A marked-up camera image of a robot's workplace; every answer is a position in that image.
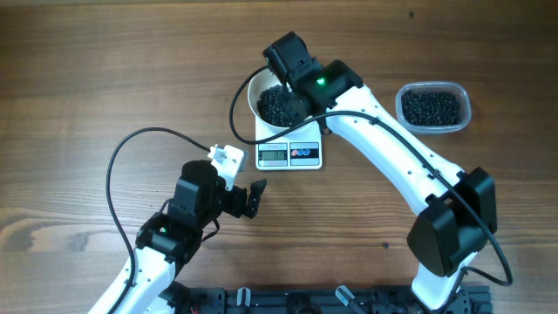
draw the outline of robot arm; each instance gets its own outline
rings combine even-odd
[[[133,283],[114,313],[175,313],[165,291],[201,246],[203,228],[221,212],[236,218],[257,214],[266,181],[252,183],[250,196],[235,186],[248,153],[238,148],[211,147],[207,160],[190,161],[182,168],[167,214],[155,213],[140,229],[134,249]],[[89,313],[107,313],[128,285],[131,271],[125,266]]]
[[[270,70],[295,95],[283,105],[294,125],[310,116],[347,113],[327,115],[318,124],[362,152],[395,185],[418,216],[407,237],[411,251],[420,261],[412,290],[428,309],[439,309],[455,289],[459,270],[484,248],[487,237],[431,171],[435,169],[436,175],[441,175],[459,193],[491,233],[497,229],[493,179],[481,168],[466,174],[434,153],[382,108],[353,70],[338,60],[323,67],[294,32],[274,42],[263,55]],[[374,119],[383,122],[383,126],[373,123]],[[430,170],[387,128],[425,158],[432,166]]]

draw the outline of wooden table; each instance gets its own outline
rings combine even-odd
[[[392,114],[406,83],[467,89],[471,124],[420,139],[497,181],[496,235],[515,282],[493,286],[496,312],[558,311],[557,12],[552,1],[441,0],[2,8],[0,312],[84,312],[115,278],[127,254],[105,171],[131,131],[167,126],[254,152],[230,132],[230,100],[263,64],[262,50],[291,30],[324,64],[351,65]],[[235,120],[254,136],[244,95]],[[413,213],[349,143],[323,143],[319,171],[263,173],[251,160],[237,183],[268,179],[260,214],[223,216],[178,280],[231,289],[409,284]],[[131,241],[172,195],[182,164],[204,158],[165,134],[125,146],[112,192]],[[489,246],[473,265],[503,276]]]

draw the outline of digital scale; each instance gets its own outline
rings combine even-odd
[[[255,138],[266,139],[275,130],[255,119]],[[322,167],[322,135],[316,121],[276,140],[255,146],[255,166],[266,170],[312,170]]]

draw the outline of plastic container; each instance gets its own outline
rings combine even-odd
[[[288,128],[274,126],[264,121],[262,117],[260,117],[260,112],[258,111],[258,100],[260,100],[260,95],[262,95],[263,91],[280,84],[281,82],[279,81],[279,79],[277,79],[277,77],[269,69],[266,69],[257,73],[250,80],[250,84],[248,85],[248,104],[250,106],[250,109],[252,110],[252,113],[254,113],[256,119],[258,119],[261,123],[263,123],[263,125],[268,127],[274,133],[280,133]],[[311,125],[312,123],[309,123],[306,126],[302,126],[299,129],[293,131],[291,134],[304,132],[305,130],[310,128]]]
[[[415,126],[407,122],[405,116],[403,115],[403,102],[401,98],[406,92],[450,92],[455,95],[455,98],[459,102],[459,115],[461,117],[461,122],[453,126]],[[399,123],[404,126],[407,130],[416,134],[439,134],[439,133],[450,133],[459,131],[469,124],[471,121],[471,101],[469,100],[469,95],[467,94],[465,88],[459,84],[452,82],[418,82],[410,83],[403,87],[398,92],[395,97],[395,111],[398,116]]]

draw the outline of bowl of black beans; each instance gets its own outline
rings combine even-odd
[[[451,82],[410,83],[398,92],[399,123],[413,133],[459,131],[471,121],[471,102],[463,86]]]
[[[277,77],[269,70],[256,74],[248,85],[248,104],[250,109],[263,125],[279,133],[293,126],[290,116],[283,109],[283,104],[289,102],[293,95]],[[303,132],[310,124],[296,131]]]

